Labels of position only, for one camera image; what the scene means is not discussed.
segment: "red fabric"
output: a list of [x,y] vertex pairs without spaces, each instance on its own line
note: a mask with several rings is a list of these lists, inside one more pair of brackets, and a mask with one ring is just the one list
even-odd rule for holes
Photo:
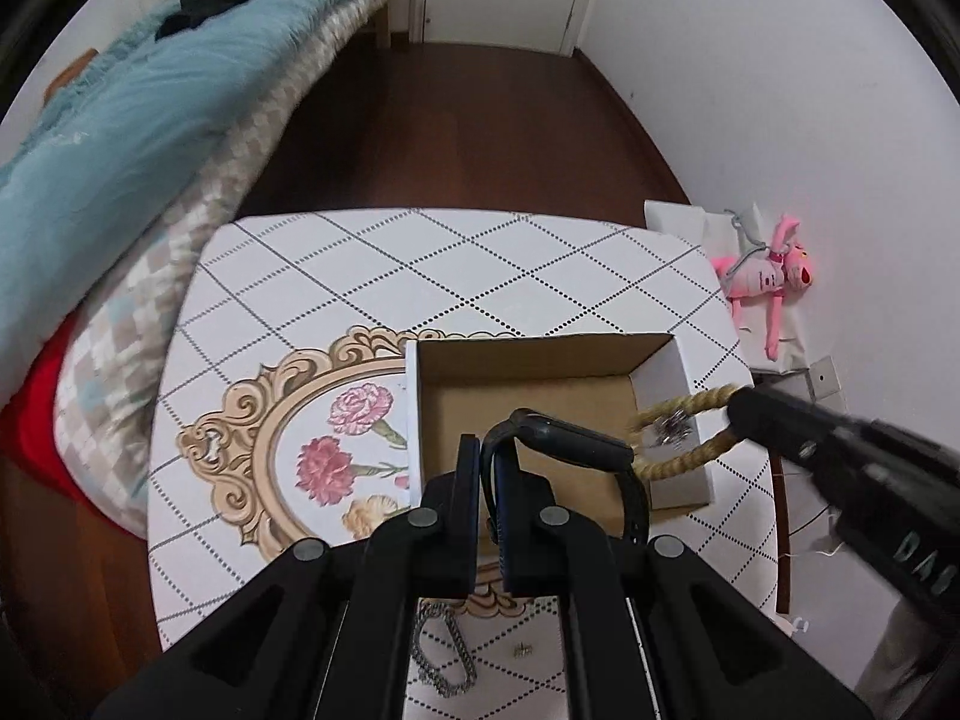
[[64,319],[43,346],[20,391],[0,412],[0,453],[43,485],[97,511],[67,473],[54,443],[56,380],[75,323],[75,314]]

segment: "cardboard box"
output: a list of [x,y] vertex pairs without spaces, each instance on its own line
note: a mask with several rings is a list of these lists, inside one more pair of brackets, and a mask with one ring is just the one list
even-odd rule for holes
[[[627,424],[637,410],[693,391],[682,345],[666,333],[410,341],[406,373],[413,506],[419,503],[427,479],[453,470],[462,433],[483,439],[514,409],[536,409],[625,439]],[[700,442],[697,426],[679,445],[644,454],[663,461]],[[519,442],[517,450],[522,469],[550,480],[558,503],[620,535],[623,509],[611,474],[560,463]],[[655,482],[650,496],[654,509],[671,510],[657,512],[655,520],[709,504],[713,498],[709,470],[703,467]],[[482,528],[486,521],[483,507]]]

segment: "checkered blanket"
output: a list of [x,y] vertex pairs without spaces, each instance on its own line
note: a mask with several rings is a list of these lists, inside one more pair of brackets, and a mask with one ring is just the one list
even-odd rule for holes
[[331,11],[80,306],[56,388],[56,449],[90,500],[136,536],[147,535],[144,482],[160,375],[200,252],[235,214],[296,105],[386,1],[351,0]]

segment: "wall outlet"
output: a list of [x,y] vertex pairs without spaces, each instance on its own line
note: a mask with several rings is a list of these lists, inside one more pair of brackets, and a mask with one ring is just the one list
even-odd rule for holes
[[808,377],[814,401],[823,400],[840,391],[840,380],[837,378],[836,368],[833,367],[832,357],[824,357],[810,365]]

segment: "bed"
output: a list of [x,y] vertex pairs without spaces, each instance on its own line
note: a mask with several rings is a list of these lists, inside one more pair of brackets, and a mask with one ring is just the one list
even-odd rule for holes
[[[387,1],[250,0],[190,30],[184,38],[175,35],[167,39],[171,43],[192,41],[192,53],[170,50],[157,58],[157,53],[152,53],[152,35],[157,24],[176,7],[165,4],[129,28],[54,95],[20,153],[3,167],[5,182],[0,193],[6,191],[8,201],[4,205],[0,194],[0,209],[11,208],[10,198],[16,195],[11,186],[16,190],[18,179],[22,184],[26,180],[23,175],[30,177],[31,169],[37,168],[38,152],[64,143],[73,146],[68,151],[81,151],[92,129],[87,124],[102,122],[104,116],[99,112],[101,119],[94,119],[91,110],[96,113],[99,106],[115,116],[126,104],[118,102],[119,84],[114,76],[119,76],[121,83],[132,77],[133,90],[127,91],[144,95],[144,89],[149,89],[157,77],[164,81],[156,74],[141,74],[138,79],[136,73],[145,64],[160,63],[162,69],[163,61],[171,65],[193,61],[200,66],[203,57],[200,62],[196,60],[198,47],[200,53],[210,47],[210,55],[230,59],[227,52],[233,45],[224,48],[224,41],[248,40],[258,29],[274,41],[262,62],[253,55],[261,52],[260,45],[251,49],[248,41],[244,44],[247,53],[235,52],[232,64],[224,63],[225,73],[235,65],[241,67],[233,71],[229,93],[218,91],[227,86],[227,81],[219,87],[195,84],[197,95],[213,88],[214,103],[203,111],[205,118],[199,127],[179,141],[167,137],[171,127],[179,126],[179,116],[171,117],[157,135],[160,141],[167,138],[163,141],[165,153],[158,153],[159,148],[151,151],[152,144],[142,151],[127,152],[126,163],[134,164],[130,170],[133,184],[117,187],[116,182],[97,178],[100,191],[112,201],[82,197],[78,207],[72,208],[67,202],[67,213],[83,212],[79,231],[61,231],[59,237],[56,231],[40,236],[39,248],[56,242],[69,247],[71,236],[85,238],[83,246],[77,247],[80,253],[59,260],[56,268],[48,269],[52,273],[40,274],[46,277],[46,281],[40,279],[40,285],[28,285],[37,287],[42,305],[38,310],[32,296],[27,301],[27,314],[35,321],[29,336],[14,333],[13,357],[9,348],[11,311],[0,317],[7,337],[6,375],[0,395],[11,396],[0,413],[0,450],[4,454],[43,483],[90,504],[112,523],[145,538],[144,481],[152,404],[176,315],[200,251],[217,228],[233,218],[296,105],[344,43],[372,20],[377,27],[378,46],[389,45]],[[228,20],[232,22],[229,29],[224,27]],[[280,39],[274,39],[278,32]],[[176,77],[178,85],[171,103],[176,102],[181,87],[189,90],[193,76],[186,81],[183,73]],[[184,106],[196,104],[189,97],[184,99]],[[206,100],[203,98],[202,103],[207,104]],[[162,111],[155,116],[162,116]],[[113,121],[110,119],[104,128],[112,127]],[[123,147],[122,141],[114,142],[117,151],[122,153]],[[136,164],[141,155],[147,163],[143,170]],[[193,159],[195,163],[191,170],[180,165],[170,167],[172,157],[182,163],[185,155],[187,162]],[[184,175],[176,179],[169,175],[171,170],[181,170]],[[150,196],[144,204],[149,207],[128,211],[133,204],[125,200],[133,196],[143,199],[144,182],[148,180],[152,180]],[[104,184],[109,185],[107,189],[103,189]],[[83,181],[78,182],[78,196],[85,187]],[[91,227],[98,218],[107,228],[106,235]],[[34,228],[37,223],[36,218],[30,220]],[[22,262],[27,255],[20,256]],[[20,297],[14,292],[14,309]],[[24,325],[23,312],[13,319]],[[24,361],[24,370],[19,371]],[[0,399],[0,405],[6,400]]]

